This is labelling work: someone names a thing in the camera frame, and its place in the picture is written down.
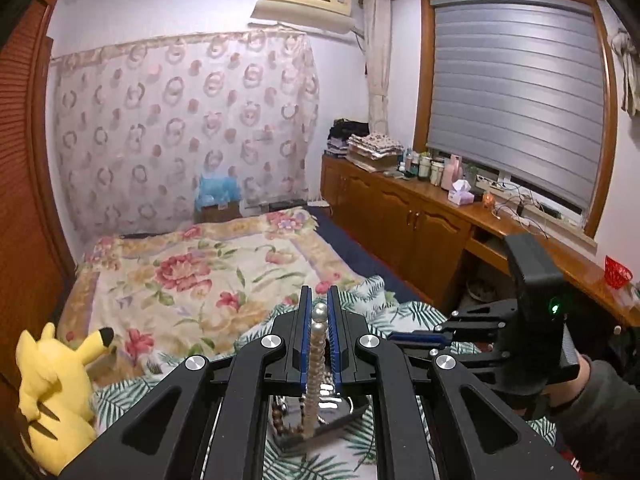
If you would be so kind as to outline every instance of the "window frame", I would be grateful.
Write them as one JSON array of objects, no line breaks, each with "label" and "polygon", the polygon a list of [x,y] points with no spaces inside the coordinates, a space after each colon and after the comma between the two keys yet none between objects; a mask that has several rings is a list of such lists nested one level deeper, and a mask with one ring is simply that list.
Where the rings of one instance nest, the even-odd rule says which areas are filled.
[{"label": "window frame", "polygon": [[[618,94],[613,55],[607,41],[605,27],[598,0],[573,0],[591,7],[600,55],[602,56],[602,78],[604,89],[604,106],[602,121],[602,142],[600,144],[600,160],[594,184],[593,195],[584,224],[584,234],[593,238],[596,234],[604,205],[609,193],[609,184],[613,173],[613,162],[616,152],[618,134]],[[415,115],[414,150],[421,152],[428,140],[431,121],[431,104],[433,101],[433,75],[435,66],[435,11],[430,0],[420,0],[422,15],[422,34],[420,45],[420,78],[418,85],[418,106]]]}]

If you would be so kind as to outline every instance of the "gray sleeve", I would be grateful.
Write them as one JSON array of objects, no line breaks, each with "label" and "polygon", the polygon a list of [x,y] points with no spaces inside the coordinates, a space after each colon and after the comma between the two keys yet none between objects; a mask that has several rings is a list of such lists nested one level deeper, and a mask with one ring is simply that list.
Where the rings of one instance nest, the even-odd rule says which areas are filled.
[{"label": "gray sleeve", "polygon": [[604,361],[590,362],[582,393],[555,422],[585,471],[640,478],[640,392]]}]

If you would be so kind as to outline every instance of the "bed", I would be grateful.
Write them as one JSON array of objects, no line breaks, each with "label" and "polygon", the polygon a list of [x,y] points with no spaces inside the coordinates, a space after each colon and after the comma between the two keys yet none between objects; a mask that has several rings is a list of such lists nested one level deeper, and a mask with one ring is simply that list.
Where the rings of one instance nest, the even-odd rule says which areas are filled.
[{"label": "bed", "polygon": [[[324,210],[294,208],[138,240],[103,238],[79,269],[58,336],[74,346],[101,326],[114,328],[114,351],[90,369],[99,434],[186,356],[233,354],[297,306],[300,286],[311,286],[319,301],[333,284],[342,306],[381,336],[432,330],[444,320]],[[463,343],[454,351],[478,350]],[[534,428],[553,443],[553,425],[542,420]],[[376,478],[370,408],[303,456],[284,456],[268,438],[267,480],[309,471]]]}]

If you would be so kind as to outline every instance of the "person's arm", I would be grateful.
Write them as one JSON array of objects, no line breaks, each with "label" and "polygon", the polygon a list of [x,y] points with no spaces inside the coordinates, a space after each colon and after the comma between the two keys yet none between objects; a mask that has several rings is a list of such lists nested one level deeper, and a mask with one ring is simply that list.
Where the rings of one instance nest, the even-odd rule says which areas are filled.
[{"label": "person's arm", "polygon": [[580,356],[580,373],[545,389],[553,421],[585,471],[640,478],[640,392],[604,361]]}]

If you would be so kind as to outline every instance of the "red container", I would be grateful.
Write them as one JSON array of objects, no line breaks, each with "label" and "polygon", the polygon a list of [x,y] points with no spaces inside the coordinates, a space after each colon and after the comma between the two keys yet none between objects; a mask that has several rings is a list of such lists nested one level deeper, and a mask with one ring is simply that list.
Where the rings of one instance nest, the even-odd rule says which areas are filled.
[{"label": "red container", "polygon": [[613,288],[626,285],[633,278],[633,274],[624,265],[619,264],[613,258],[604,258],[604,280]]}]

